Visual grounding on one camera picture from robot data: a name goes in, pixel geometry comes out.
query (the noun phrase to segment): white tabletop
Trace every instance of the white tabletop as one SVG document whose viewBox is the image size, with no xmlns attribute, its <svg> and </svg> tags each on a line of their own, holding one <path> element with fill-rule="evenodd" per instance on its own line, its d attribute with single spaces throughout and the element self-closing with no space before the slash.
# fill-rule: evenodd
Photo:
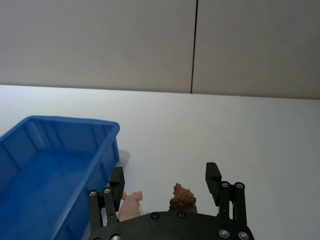
<svg viewBox="0 0 320 240">
<path fill-rule="evenodd" d="M 206 162 L 246 185 L 256 240 L 318 239 L 320 101 L 0 85 L 0 135 L 30 115 L 115 121 L 125 190 L 166 211 L 175 183 L 216 215 Z"/>
</svg>

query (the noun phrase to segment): blue bin rim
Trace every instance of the blue bin rim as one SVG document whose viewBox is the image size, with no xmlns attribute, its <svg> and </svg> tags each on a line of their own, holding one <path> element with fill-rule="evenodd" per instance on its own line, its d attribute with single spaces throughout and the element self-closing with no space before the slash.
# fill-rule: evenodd
<svg viewBox="0 0 320 240">
<path fill-rule="evenodd" d="M 50 122 L 64 122 L 64 123 L 78 123 L 78 124 L 104 124 L 112 126 L 112 130 L 109 132 L 109 134 L 104 139 L 103 143 L 101 144 L 100 148 L 94 155 L 92 161 L 90 162 L 85 174 L 84 178 L 81 180 L 81 182 L 77 185 L 77 187 L 74 189 L 72 195 L 70 195 L 70 198 L 67 202 L 67 206 L 71 206 L 70 208 L 63 211 L 61 216 L 57 218 L 56 225 L 52 226 L 53 232 L 52 232 L 52 238 L 51 240 L 54 240 L 59 231 L 61 230 L 64 222 L 66 221 L 67 216 L 69 215 L 70 211 L 74 207 L 74 203 L 78 199 L 78 196 L 82 192 L 84 186 L 88 182 L 93 170 L 95 169 L 95 166 L 99 164 L 99 160 L 101 159 L 101 156 L 104 154 L 105 150 L 108 148 L 109 144 L 111 144 L 112 140 L 114 140 L 120 131 L 120 125 L 117 122 L 114 121 L 106 121 L 106 120 L 98 120 L 98 119 L 91 119 L 91 118 L 77 118 L 77 117 L 65 117 L 65 116 L 41 116 L 41 115 L 31 115 L 26 118 L 24 118 L 22 121 L 20 121 L 18 124 L 13 126 L 9 131 L 7 131 L 3 136 L 0 137 L 0 144 L 1 142 L 6 139 L 11 133 L 13 133 L 17 128 L 25 124 L 29 120 L 43 120 L 43 121 L 50 121 Z"/>
</svg>

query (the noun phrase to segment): brown figurine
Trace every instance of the brown figurine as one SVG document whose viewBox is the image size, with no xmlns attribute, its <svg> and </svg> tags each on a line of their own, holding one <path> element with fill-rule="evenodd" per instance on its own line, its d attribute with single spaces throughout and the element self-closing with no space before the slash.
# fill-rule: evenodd
<svg viewBox="0 0 320 240">
<path fill-rule="evenodd" d="M 120 222 L 133 219 L 141 215 L 139 210 L 139 201 L 141 201 L 142 198 L 142 191 L 134 192 L 131 195 L 127 195 L 123 192 L 122 200 L 124 201 L 117 216 Z"/>
<path fill-rule="evenodd" d="M 189 189 L 185 189 L 177 183 L 173 190 L 174 197 L 170 200 L 169 211 L 198 212 L 196 198 Z"/>
</svg>

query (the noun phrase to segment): gray wall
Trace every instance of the gray wall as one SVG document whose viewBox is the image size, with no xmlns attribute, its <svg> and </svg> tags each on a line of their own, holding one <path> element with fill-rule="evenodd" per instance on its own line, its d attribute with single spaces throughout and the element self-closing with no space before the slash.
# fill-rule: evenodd
<svg viewBox="0 0 320 240">
<path fill-rule="evenodd" d="M 193 92 L 320 98 L 320 2 L 199 0 Z"/>
<path fill-rule="evenodd" d="M 195 0 L 2 0 L 0 83 L 189 92 Z"/>
</svg>

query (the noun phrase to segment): blue plastic bin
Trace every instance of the blue plastic bin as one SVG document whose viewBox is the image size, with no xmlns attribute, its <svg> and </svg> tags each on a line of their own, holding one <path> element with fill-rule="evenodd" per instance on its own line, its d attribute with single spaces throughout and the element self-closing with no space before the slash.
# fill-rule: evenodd
<svg viewBox="0 0 320 240">
<path fill-rule="evenodd" d="M 80 240 L 119 161 L 116 122 L 31 116 L 0 138 L 0 240 Z"/>
</svg>

